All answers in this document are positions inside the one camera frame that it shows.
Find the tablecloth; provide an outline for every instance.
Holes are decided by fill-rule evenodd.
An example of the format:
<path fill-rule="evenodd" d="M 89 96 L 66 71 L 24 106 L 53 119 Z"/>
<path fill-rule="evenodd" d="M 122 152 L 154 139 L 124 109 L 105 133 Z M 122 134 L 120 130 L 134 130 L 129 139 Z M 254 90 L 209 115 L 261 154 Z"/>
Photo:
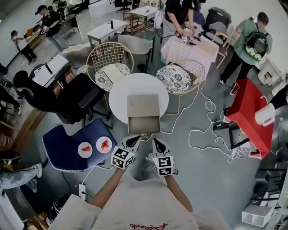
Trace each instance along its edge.
<path fill-rule="evenodd" d="M 263 159 L 270 151 L 274 124 L 265 127 L 258 124 L 255 120 L 255 112 L 265 107 L 267 101 L 250 79 L 237 80 L 236 83 L 239 89 L 226 117 L 236 122 L 255 148 L 260 151 L 250 156 Z"/>
<path fill-rule="evenodd" d="M 189 34 L 189 29 L 184 29 L 185 34 Z M 191 59 L 201 63 L 205 69 L 205 78 L 210 69 L 211 62 L 215 62 L 218 54 L 218 45 L 202 37 L 202 41 L 194 39 L 196 45 L 181 44 L 181 39 L 172 36 L 161 49 L 161 54 L 167 62 L 176 62 L 178 60 Z M 189 70 L 189 62 L 181 65 L 184 69 Z"/>

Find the black cap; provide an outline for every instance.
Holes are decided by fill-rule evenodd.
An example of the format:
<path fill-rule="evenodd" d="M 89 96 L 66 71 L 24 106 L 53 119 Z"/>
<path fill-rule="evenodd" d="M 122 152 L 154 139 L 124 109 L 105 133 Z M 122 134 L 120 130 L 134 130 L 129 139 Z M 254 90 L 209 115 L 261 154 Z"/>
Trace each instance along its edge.
<path fill-rule="evenodd" d="M 41 10 L 43 10 L 43 9 L 47 9 L 47 7 L 45 5 L 39 6 L 37 11 L 35 12 L 35 15 L 39 14 L 41 12 Z"/>

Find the extension cord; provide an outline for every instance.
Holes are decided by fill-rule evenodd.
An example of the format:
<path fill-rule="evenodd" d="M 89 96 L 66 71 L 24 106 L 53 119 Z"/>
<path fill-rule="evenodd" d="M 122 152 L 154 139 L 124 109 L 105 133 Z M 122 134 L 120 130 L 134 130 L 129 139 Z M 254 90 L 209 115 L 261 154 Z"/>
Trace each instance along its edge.
<path fill-rule="evenodd" d="M 209 126 L 206 128 L 205 131 L 198 130 L 198 129 L 196 129 L 196 130 L 190 130 L 189 135 L 188 135 L 188 144 L 189 144 L 189 146 L 190 146 L 191 148 L 196 148 L 196 149 L 200 149 L 200 150 L 205 150 L 205 149 L 207 149 L 207 148 L 220 150 L 223 154 L 228 155 L 227 161 L 228 161 L 229 163 L 231 163 L 234 158 L 239 158 L 239 159 L 240 159 L 240 158 L 249 158 L 249 157 L 250 157 L 250 154 L 251 154 L 251 151 L 253 151 L 253 150 L 255 149 L 255 147 L 253 147 L 253 148 L 250 147 L 250 150 L 246 150 L 246 149 L 244 149 L 243 147 L 239 146 L 238 148 L 236 148 L 235 156 L 232 156 L 232 155 L 230 155 L 230 154 L 228 154 L 228 153 L 223 152 L 223 150 L 222 150 L 221 148 L 218 148 L 218 147 L 207 146 L 207 147 L 205 147 L 205 148 L 199 148 L 199 147 L 190 145 L 190 134 L 191 134 L 191 132 L 195 131 L 195 132 L 205 133 L 210 127 L 212 127 L 212 125 L 213 125 L 214 123 L 217 123 L 217 122 L 219 122 L 219 121 L 222 121 L 221 115 L 222 115 L 223 111 L 220 113 L 220 120 L 218 120 L 218 121 L 212 122 L 211 119 L 210 119 L 209 116 L 208 116 L 209 113 L 215 113 L 215 111 L 216 111 L 216 105 L 215 105 L 209 98 L 207 98 L 207 97 L 202 93 L 202 88 L 203 88 L 203 86 L 206 84 L 206 82 L 207 82 L 207 81 L 205 80 L 205 83 L 201 86 L 201 88 L 200 88 L 200 93 L 207 99 L 207 100 L 205 101 L 205 107 L 206 107 L 207 110 L 208 110 L 208 112 L 207 112 L 207 118 L 209 119 L 210 124 L 209 124 Z M 180 113 L 180 114 L 178 115 L 178 117 L 176 118 L 176 120 L 175 120 L 175 122 L 174 122 L 174 124 L 173 124 L 173 127 L 172 127 L 172 131 L 171 131 L 171 132 L 164 132 L 164 131 L 161 130 L 162 133 L 165 133 L 165 134 L 172 134 L 172 133 L 173 133 L 174 127 L 175 127 L 175 124 L 176 124 L 177 120 L 180 118 L 180 116 L 182 115 L 183 111 L 184 111 L 185 109 L 188 109 L 188 108 L 194 103 L 195 98 L 198 96 L 198 92 L 199 92 L 199 86 L 198 86 L 197 93 L 196 93 L 196 96 L 194 97 L 193 101 L 190 103 L 190 105 L 188 105 L 187 107 L 183 108 L 182 111 L 181 111 L 181 113 Z M 206 105 L 207 102 L 209 102 L 209 103 L 211 104 L 211 109 L 209 109 L 209 108 L 207 107 L 207 105 Z M 224 139 L 223 139 L 222 137 L 217 136 L 217 135 L 214 133 L 213 129 L 212 129 L 212 133 L 213 133 L 213 134 L 215 135 L 215 137 L 216 137 L 216 138 L 215 138 L 215 142 L 218 142 L 218 139 L 220 138 L 220 139 L 222 139 L 222 141 L 223 141 L 225 147 L 227 148 L 227 150 L 233 151 L 232 149 L 228 148 L 228 146 L 226 145 L 226 143 L 225 143 L 225 141 L 224 141 Z M 239 140 L 239 142 L 242 141 L 242 139 L 241 139 L 240 136 L 237 136 L 237 137 L 236 137 L 236 143 L 238 143 L 238 140 Z"/>

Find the watermelon slice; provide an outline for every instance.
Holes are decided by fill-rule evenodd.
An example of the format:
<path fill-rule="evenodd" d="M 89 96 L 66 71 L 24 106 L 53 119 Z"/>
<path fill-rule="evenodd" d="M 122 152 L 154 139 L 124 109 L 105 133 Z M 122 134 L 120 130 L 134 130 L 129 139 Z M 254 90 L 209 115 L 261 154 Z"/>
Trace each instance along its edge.
<path fill-rule="evenodd" d="M 90 146 L 87 146 L 87 147 L 85 147 L 85 148 L 83 148 L 83 149 L 81 149 L 81 150 L 84 151 L 84 152 L 91 151 L 91 150 L 90 150 Z"/>

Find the hand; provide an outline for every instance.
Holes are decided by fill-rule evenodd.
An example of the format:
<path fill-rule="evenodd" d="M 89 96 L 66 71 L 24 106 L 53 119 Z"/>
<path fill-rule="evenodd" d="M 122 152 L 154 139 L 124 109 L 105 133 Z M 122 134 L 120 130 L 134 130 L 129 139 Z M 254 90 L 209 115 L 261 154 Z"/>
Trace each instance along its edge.
<path fill-rule="evenodd" d="M 192 31 L 192 33 L 195 33 L 194 23 L 189 23 L 189 29 Z"/>
<path fill-rule="evenodd" d="M 181 27 L 176 28 L 179 35 L 183 34 L 183 29 Z"/>

